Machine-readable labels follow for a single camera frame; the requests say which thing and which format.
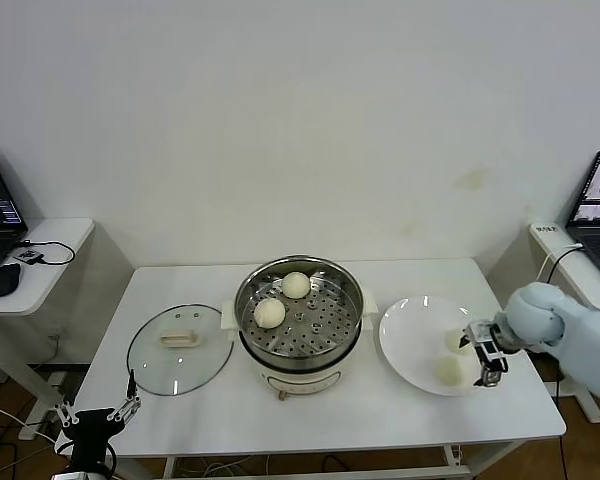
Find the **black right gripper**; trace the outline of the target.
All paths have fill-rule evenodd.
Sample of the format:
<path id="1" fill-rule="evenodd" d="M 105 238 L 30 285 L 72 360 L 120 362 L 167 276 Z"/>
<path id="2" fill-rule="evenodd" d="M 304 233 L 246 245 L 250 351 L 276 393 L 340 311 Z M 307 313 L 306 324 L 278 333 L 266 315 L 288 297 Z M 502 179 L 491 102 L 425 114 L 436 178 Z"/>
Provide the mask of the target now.
<path id="1" fill-rule="evenodd" d="M 490 342 L 490 336 L 493 343 L 496 345 L 507 344 L 507 339 L 498 324 L 490 324 L 489 322 L 471 322 L 462 330 L 458 348 L 463 349 L 471 344 L 476 350 L 483 349 Z M 482 369 L 479 378 L 473 385 L 475 387 L 492 388 L 496 387 L 500 380 L 500 371 Z"/>

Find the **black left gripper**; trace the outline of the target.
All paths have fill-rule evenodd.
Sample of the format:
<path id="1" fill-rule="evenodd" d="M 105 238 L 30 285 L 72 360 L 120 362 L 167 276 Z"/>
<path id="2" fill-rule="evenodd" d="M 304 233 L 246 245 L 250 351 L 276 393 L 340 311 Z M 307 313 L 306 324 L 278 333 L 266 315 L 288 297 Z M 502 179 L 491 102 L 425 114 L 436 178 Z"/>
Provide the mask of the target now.
<path id="1" fill-rule="evenodd" d="M 72 425 L 72 465 L 93 468 L 104 465 L 109 440 L 123 430 L 121 422 L 129 422 L 141 407 L 135 371 L 129 370 L 126 396 L 115 408 L 75 412 L 70 402 L 54 405 L 63 426 Z"/>

